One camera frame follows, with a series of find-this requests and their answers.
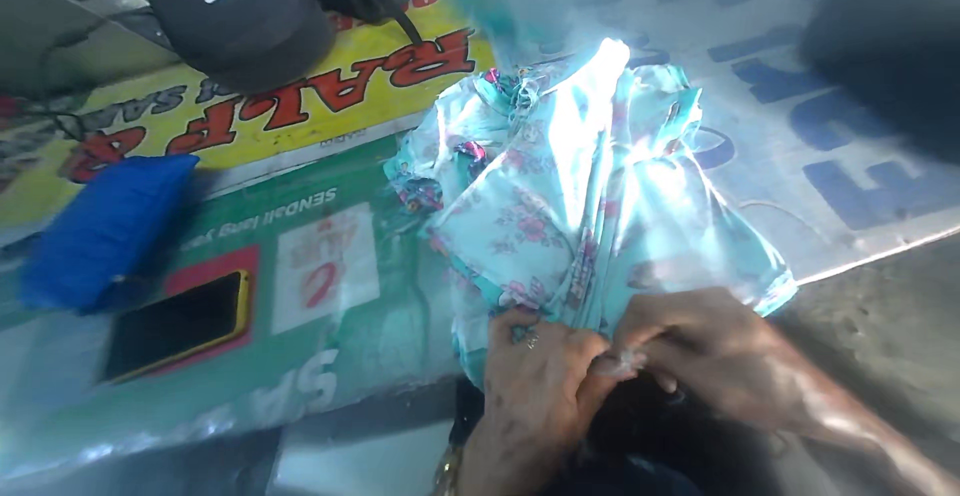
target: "hand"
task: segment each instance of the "hand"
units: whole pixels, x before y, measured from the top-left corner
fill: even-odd
[[[514,328],[530,325],[533,333],[515,343]],[[534,314],[516,309],[492,318],[488,330],[486,405],[463,449],[458,494],[535,493],[556,475],[617,385],[615,378],[588,375],[591,361],[610,344],[591,330],[537,323]]]
[[[639,352],[647,368],[676,378],[733,419],[867,453],[904,493],[960,494],[960,481],[726,289],[634,296],[610,350],[624,352]]]
[[[815,423],[795,377],[823,377],[765,320],[724,288],[635,295],[611,353],[639,352],[658,380],[676,378],[715,410],[764,430]]]

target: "strap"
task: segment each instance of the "strap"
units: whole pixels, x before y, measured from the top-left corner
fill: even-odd
[[[407,37],[410,37],[410,41],[415,46],[420,46],[424,43],[424,39],[420,35],[420,31],[417,30],[417,26],[414,25],[414,22],[410,21],[410,18],[407,17],[407,14],[401,8],[401,4],[395,0],[377,0],[383,6],[384,12],[387,13],[387,16],[396,20],[397,24],[400,24],[400,27],[403,28],[403,32],[407,34]]]

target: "cable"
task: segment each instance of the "cable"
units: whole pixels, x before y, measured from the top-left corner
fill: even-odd
[[[98,19],[96,22],[88,25],[87,27],[79,31],[71,31],[64,33],[60,36],[54,38],[54,41],[43,48],[43,51],[40,52],[40,56],[37,59],[36,71],[40,83],[40,97],[38,102],[43,110],[39,113],[42,116],[50,118],[54,122],[54,126],[66,135],[67,138],[71,140],[76,140],[77,142],[83,142],[87,137],[87,127],[84,126],[84,120],[82,117],[76,113],[70,113],[67,111],[54,111],[50,108],[50,79],[48,78],[47,70],[50,65],[50,57],[53,53],[62,48],[73,48],[77,45],[85,42],[90,38],[90,35],[95,31],[106,25],[110,22],[118,22],[122,19],[129,17],[152,17],[154,15],[153,10],[151,9],[142,9],[135,11],[126,11],[115,13],[106,17]],[[64,122],[62,122],[59,116],[65,116],[73,118],[77,122],[77,127],[79,134],[74,134],[73,131],[70,131],[66,128]]]

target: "light blue cloth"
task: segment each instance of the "light blue cloth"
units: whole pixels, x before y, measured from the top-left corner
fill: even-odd
[[[609,336],[634,294],[721,286],[766,316],[796,292],[692,158],[700,89],[675,66],[627,69],[629,57],[606,39],[522,70],[514,87],[463,80],[385,164],[395,188],[441,186],[424,234],[469,281],[453,331],[475,384],[489,315],[517,303]],[[492,88],[505,98],[492,102]],[[507,115],[495,107],[505,102]],[[475,178],[454,150],[466,142],[486,150]]]

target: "blue pouch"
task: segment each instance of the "blue pouch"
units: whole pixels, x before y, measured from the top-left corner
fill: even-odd
[[[199,160],[130,157],[100,172],[37,240],[20,300],[28,307],[96,308],[160,234]]]

